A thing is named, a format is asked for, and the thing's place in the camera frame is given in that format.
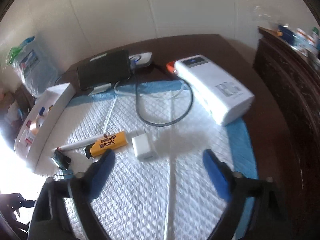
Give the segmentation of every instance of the small black device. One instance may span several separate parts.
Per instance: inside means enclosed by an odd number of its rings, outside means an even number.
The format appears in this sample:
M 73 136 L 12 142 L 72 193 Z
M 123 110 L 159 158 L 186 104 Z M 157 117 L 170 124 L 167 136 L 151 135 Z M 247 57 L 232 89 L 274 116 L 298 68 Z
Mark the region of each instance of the small black device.
M 120 50 L 93 57 L 77 68 L 82 91 L 107 83 L 116 83 L 131 76 L 129 53 Z
M 59 167 L 60 170 L 66 171 L 71 163 L 71 159 L 68 156 L 65 156 L 62 151 L 55 150 L 53 156 L 51 157 L 55 165 Z

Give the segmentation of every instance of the white wall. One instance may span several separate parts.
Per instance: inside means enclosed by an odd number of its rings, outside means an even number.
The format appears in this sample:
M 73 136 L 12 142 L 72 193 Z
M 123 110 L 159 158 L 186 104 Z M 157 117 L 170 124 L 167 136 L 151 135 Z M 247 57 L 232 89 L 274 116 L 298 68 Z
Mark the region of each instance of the white wall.
M 8 50 L 32 35 L 65 71 L 117 46 L 196 33 L 221 34 L 251 63 L 257 26 L 269 27 L 269 15 L 307 32 L 318 26 L 302 0 L 15 0 L 0 22 L 1 66 Z M 10 68 L 1 78 L 12 91 L 20 85 Z

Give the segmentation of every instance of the wooden cabinet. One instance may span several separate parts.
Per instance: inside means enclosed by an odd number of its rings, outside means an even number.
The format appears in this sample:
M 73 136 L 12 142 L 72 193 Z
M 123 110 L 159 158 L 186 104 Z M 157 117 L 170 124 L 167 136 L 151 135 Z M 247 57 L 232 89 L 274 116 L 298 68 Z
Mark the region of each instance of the wooden cabinet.
M 306 58 L 271 31 L 259 28 L 253 68 L 281 109 L 295 156 L 277 156 L 286 182 L 286 200 L 294 228 L 301 234 L 320 214 L 320 73 Z

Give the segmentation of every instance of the blue gripper pad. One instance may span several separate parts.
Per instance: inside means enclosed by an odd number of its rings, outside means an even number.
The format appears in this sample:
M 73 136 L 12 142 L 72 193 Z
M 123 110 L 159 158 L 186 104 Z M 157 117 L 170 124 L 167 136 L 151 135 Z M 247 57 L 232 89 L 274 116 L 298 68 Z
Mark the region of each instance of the blue gripper pad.
M 221 170 L 221 168 L 225 168 L 232 175 L 229 167 L 225 163 L 220 162 L 211 149 L 203 151 L 203 164 L 219 197 L 229 202 L 231 199 L 230 184 Z
M 90 182 L 90 191 L 88 199 L 91 202 L 93 199 L 99 197 L 100 192 L 102 191 L 103 186 L 105 185 L 110 172 L 115 164 L 116 156 L 114 151 L 110 151 L 108 154 L 104 154 L 99 160 L 99 167 L 95 175 Z

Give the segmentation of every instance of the white usb charger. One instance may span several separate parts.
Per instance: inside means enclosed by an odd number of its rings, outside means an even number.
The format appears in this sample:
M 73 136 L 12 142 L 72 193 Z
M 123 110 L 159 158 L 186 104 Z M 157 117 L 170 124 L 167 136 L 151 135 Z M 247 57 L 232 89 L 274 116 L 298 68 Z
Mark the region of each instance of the white usb charger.
M 139 161 L 153 160 L 157 157 L 157 153 L 149 140 L 148 134 L 143 133 L 132 138 L 134 155 Z

